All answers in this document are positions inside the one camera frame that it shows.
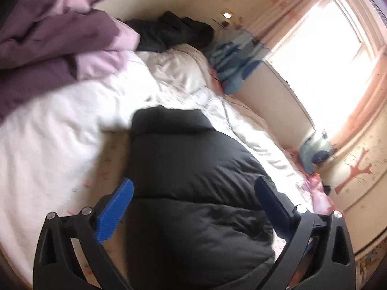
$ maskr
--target purple bedding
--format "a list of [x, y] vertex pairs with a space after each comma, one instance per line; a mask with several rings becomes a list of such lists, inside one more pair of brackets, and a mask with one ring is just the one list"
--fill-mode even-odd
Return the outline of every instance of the purple bedding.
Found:
[[118, 72], [139, 35], [100, 0], [19, 0], [0, 30], [0, 124], [47, 91]]

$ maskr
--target mattress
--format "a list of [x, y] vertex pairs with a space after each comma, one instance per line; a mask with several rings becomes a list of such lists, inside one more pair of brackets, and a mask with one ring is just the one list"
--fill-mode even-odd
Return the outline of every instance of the mattress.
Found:
[[[45, 215], [77, 214], [119, 184], [130, 151], [130, 120], [144, 107], [200, 109], [214, 128], [243, 144], [279, 192], [312, 211], [311, 197], [265, 121], [240, 101], [211, 90], [205, 57], [188, 45], [164, 54], [128, 53], [125, 69], [38, 97], [0, 127], [0, 244], [9, 264], [32, 284], [34, 252]], [[123, 276], [125, 219], [104, 243]], [[80, 245], [82, 269], [97, 285]], [[285, 241], [275, 235], [276, 257]]]

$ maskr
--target silver screw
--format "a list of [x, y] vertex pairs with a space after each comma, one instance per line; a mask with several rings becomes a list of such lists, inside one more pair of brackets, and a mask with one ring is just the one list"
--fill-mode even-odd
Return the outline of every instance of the silver screw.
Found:
[[51, 220], [51, 219], [54, 219], [54, 218], [55, 218], [55, 213], [53, 211], [51, 213], [47, 214], [47, 219], [48, 220]]
[[336, 217], [336, 218], [341, 218], [342, 217], [342, 213], [338, 210], [334, 210], [333, 211], [333, 215]]
[[91, 212], [93, 211], [93, 209], [91, 208], [91, 207], [84, 207], [83, 209], [82, 209], [82, 215], [89, 215], [89, 214], [91, 214]]
[[296, 210], [300, 214], [305, 214], [308, 209], [304, 205], [297, 205]]

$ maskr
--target window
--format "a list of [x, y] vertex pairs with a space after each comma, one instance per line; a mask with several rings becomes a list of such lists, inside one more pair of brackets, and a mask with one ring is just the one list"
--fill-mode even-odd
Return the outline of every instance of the window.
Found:
[[333, 136], [367, 90], [383, 45], [364, 0], [323, 0], [268, 62], [294, 91], [315, 128]]

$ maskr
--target black garment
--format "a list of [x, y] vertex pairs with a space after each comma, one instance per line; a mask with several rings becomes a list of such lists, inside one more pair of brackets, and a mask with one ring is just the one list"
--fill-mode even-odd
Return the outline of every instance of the black garment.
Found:
[[169, 11], [157, 22], [130, 20], [125, 24], [140, 34], [138, 51], [165, 52], [184, 43], [200, 50], [208, 46], [214, 37], [214, 30], [210, 25], [188, 17], [179, 18]]
[[274, 262], [272, 226], [254, 195], [260, 163], [199, 110], [135, 113], [127, 213], [136, 290], [253, 290]]

